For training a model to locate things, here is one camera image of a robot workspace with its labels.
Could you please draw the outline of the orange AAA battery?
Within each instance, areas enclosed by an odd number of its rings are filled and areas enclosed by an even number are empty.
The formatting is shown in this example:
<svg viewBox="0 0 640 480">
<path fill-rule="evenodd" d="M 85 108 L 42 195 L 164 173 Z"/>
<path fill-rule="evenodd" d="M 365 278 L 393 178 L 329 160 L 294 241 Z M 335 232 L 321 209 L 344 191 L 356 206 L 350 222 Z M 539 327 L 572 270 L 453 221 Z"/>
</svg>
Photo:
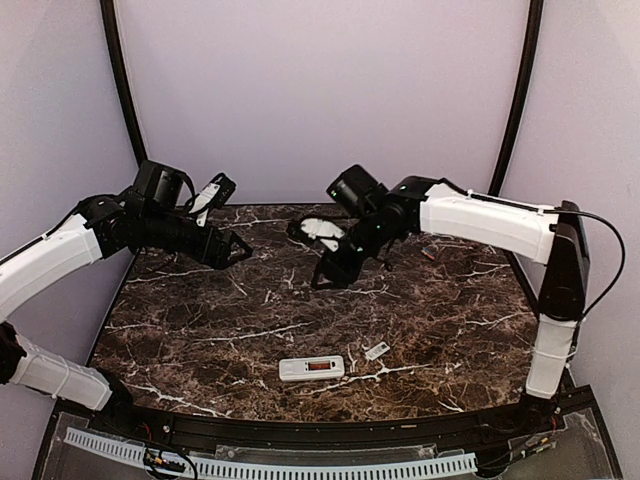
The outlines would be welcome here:
<svg viewBox="0 0 640 480">
<path fill-rule="evenodd" d="M 307 369 L 309 371 L 323 371 L 323 370 L 330 370 L 331 369 L 331 363 L 330 362 L 308 362 L 306 365 Z"/>
</svg>

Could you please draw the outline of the white battery compartment cover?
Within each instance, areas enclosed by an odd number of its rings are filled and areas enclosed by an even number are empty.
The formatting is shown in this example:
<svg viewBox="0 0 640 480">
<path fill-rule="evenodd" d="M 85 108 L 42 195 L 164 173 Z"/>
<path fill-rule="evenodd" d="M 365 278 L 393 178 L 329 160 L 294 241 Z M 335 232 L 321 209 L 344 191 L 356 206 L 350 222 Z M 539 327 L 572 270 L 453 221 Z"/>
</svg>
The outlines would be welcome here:
<svg viewBox="0 0 640 480">
<path fill-rule="evenodd" d="M 386 342 L 380 342 L 376 346 L 365 352 L 365 357 L 369 361 L 374 361 L 390 350 L 390 346 Z"/>
</svg>

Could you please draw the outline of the white remote control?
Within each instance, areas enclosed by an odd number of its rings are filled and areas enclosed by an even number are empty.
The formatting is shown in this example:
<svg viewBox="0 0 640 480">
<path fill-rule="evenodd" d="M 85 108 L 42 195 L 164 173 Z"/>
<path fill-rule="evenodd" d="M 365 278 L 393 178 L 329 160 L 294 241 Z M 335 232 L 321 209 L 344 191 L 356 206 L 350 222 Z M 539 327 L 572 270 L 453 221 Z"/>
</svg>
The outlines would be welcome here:
<svg viewBox="0 0 640 480">
<path fill-rule="evenodd" d="M 331 380 L 345 375 L 340 355 L 282 359 L 278 364 L 279 378 L 283 382 Z"/>
</svg>

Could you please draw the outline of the blue AAA battery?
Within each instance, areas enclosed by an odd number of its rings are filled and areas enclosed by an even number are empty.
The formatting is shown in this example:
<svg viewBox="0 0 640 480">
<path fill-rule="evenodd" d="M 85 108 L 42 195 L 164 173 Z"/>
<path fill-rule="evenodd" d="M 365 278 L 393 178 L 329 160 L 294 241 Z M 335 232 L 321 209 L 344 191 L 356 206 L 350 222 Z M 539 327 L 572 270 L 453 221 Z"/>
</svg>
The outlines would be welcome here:
<svg viewBox="0 0 640 480">
<path fill-rule="evenodd" d="M 436 259 L 435 254 L 427 247 L 421 248 L 421 254 L 431 261 L 434 261 Z"/>
</svg>

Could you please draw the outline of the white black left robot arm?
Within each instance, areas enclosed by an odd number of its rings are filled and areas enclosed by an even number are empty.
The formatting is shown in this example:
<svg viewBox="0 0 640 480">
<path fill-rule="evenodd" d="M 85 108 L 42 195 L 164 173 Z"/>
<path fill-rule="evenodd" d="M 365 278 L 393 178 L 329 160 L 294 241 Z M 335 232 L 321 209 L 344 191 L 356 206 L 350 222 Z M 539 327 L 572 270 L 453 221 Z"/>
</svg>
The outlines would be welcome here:
<svg viewBox="0 0 640 480">
<path fill-rule="evenodd" d="M 185 203 L 182 188 L 190 189 Z M 201 265 L 224 270 L 251 257 L 252 248 L 234 231 L 208 219 L 223 207 L 235 183 L 223 173 L 202 190 L 189 176 L 154 161 L 139 167 L 133 184 L 119 194 L 87 197 L 51 230 L 1 261 L 1 381 L 20 385 L 101 412 L 120 436 L 141 427 L 131 395 L 112 374 L 53 354 L 19 334 L 9 317 L 28 300 L 71 273 L 124 249 L 182 253 Z"/>
</svg>

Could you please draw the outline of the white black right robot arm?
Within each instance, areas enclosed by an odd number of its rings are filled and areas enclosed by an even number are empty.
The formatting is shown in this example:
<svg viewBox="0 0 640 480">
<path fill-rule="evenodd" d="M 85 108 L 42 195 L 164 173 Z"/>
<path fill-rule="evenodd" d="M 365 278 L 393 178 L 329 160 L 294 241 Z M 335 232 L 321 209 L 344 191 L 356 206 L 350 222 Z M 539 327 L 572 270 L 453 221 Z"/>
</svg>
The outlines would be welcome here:
<svg viewBox="0 0 640 480">
<path fill-rule="evenodd" d="M 524 256 L 545 266 L 538 296 L 538 330 L 525 382 L 528 397 L 510 413 L 521 434 L 534 432 L 549 416 L 551 399 L 570 362 L 579 326 L 593 309 L 586 301 L 590 256 L 583 221 L 592 219 L 613 234 L 608 220 L 565 201 L 536 205 L 464 190 L 446 178 L 407 176 L 388 189 L 362 166 L 343 171 L 327 189 L 353 225 L 306 217 L 300 231 L 325 251 L 314 271 L 316 289 L 353 284 L 368 259 L 411 234 L 444 235 Z"/>
</svg>

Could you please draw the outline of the black front table rail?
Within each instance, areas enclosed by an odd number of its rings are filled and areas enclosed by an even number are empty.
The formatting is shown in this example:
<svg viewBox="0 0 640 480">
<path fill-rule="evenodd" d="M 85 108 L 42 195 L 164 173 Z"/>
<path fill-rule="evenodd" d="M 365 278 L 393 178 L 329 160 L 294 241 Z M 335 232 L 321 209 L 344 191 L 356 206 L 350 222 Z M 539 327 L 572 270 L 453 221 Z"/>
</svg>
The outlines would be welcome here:
<svg viewBox="0 0 640 480">
<path fill-rule="evenodd" d="M 434 444 L 471 450 L 504 449 L 520 435 L 552 427 L 563 398 L 525 395 L 515 404 L 467 413 L 368 422 L 289 423 L 232 420 L 128 406 L 122 413 L 78 408 L 91 426 L 130 434 L 179 451 L 212 452 L 219 446 L 261 449 L 376 449 Z"/>
</svg>

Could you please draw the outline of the black left corner frame post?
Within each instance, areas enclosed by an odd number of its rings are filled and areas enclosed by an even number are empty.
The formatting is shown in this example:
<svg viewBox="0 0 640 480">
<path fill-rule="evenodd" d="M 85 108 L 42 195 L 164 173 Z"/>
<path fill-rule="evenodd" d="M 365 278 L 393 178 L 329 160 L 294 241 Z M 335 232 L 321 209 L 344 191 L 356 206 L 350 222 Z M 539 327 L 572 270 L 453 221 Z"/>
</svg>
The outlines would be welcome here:
<svg viewBox="0 0 640 480">
<path fill-rule="evenodd" d="M 118 28 L 116 4 L 113 0 L 100 0 L 103 30 L 111 64 L 112 75 L 136 164 L 148 159 L 141 128 L 129 85 L 125 58 Z"/>
</svg>

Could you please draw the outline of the black corner frame post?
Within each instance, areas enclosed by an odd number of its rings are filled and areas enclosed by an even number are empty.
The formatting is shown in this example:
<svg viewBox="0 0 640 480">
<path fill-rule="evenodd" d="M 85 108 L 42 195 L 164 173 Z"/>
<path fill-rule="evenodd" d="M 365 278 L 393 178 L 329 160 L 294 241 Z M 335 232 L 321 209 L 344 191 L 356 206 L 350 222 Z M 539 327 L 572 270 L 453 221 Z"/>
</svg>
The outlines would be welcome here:
<svg viewBox="0 0 640 480">
<path fill-rule="evenodd" d="M 148 159 L 141 128 L 129 85 L 125 58 L 118 28 L 116 4 L 113 0 L 100 0 L 103 30 L 111 64 L 112 75 L 136 164 Z"/>
<path fill-rule="evenodd" d="M 500 194 L 511 162 L 533 73 L 543 10 L 543 0 L 529 1 L 518 73 L 503 139 L 489 185 L 490 195 Z"/>
</svg>

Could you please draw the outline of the black right corner frame post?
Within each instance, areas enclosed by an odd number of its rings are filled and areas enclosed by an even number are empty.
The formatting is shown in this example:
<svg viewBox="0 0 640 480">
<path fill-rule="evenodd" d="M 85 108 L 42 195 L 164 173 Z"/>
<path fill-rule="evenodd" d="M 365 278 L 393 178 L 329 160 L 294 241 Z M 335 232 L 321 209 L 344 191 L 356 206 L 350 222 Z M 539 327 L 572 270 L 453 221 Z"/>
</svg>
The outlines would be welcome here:
<svg viewBox="0 0 640 480">
<path fill-rule="evenodd" d="M 529 1 L 518 73 L 503 139 L 489 185 L 490 195 L 500 194 L 511 162 L 533 73 L 543 10 L 543 0 Z"/>
</svg>

